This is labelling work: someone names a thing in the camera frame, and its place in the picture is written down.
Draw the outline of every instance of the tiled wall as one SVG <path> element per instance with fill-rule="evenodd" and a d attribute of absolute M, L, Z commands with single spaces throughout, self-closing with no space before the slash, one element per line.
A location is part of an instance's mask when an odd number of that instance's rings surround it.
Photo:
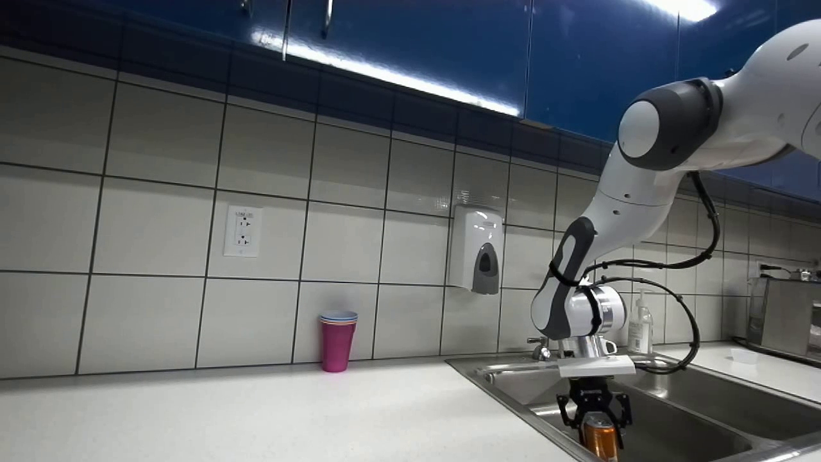
<path fill-rule="evenodd" d="M 0 48 L 0 376 L 315 362 L 326 307 L 359 314 L 354 358 L 521 349 L 594 189 L 505 154 Z M 505 215 L 498 296 L 446 287 L 466 193 Z M 227 253 L 232 206 L 263 211 L 259 257 Z M 745 326 L 759 261 L 821 253 L 820 222 L 718 207 L 712 261 L 650 275 L 686 292 L 705 339 Z M 705 239 L 681 197 L 620 257 L 673 261 Z M 657 342 L 689 339 L 671 301 L 644 297 Z"/>

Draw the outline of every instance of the pink cup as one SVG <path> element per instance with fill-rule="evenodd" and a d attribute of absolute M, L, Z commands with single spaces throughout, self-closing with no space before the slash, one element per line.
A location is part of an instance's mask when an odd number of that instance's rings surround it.
<path fill-rule="evenodd" d="M 358 332 L 358 314 L 354 311 L 332 311 L 322 319 L 324 333 L 324 369 L 326 373 L 345 373 L 351 356 L 351 342 Z"/>

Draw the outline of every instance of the soap dispenser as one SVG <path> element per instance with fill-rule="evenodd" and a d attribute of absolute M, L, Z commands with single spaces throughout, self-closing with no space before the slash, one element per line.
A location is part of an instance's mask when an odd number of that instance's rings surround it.
<path fill-rule="evenodd" d="M 503 217 L 481 207 L 457 207 L 453 225 L 449 283 L 469 292 L 498 292 Z"/>

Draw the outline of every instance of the white countertop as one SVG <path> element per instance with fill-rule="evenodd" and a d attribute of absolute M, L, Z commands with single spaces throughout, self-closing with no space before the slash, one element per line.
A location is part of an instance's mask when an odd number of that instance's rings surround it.
<path fill-rule="evenodd" d="M 705 347 L 702 367 L 821 401 L 821 369 Z M 2 462 L 569 460 L 449 364 L 26 379 L 0 388 Z"/>

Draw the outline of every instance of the electrical outlet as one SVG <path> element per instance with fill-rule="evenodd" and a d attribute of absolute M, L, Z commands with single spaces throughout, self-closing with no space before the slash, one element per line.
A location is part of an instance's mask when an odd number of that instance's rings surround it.
<path fill-rule="evenodd" d="M 227 222 L 227 253 L 230 257 L 259 257 L 263 211 L 259 207 L 230 207 Z"/>

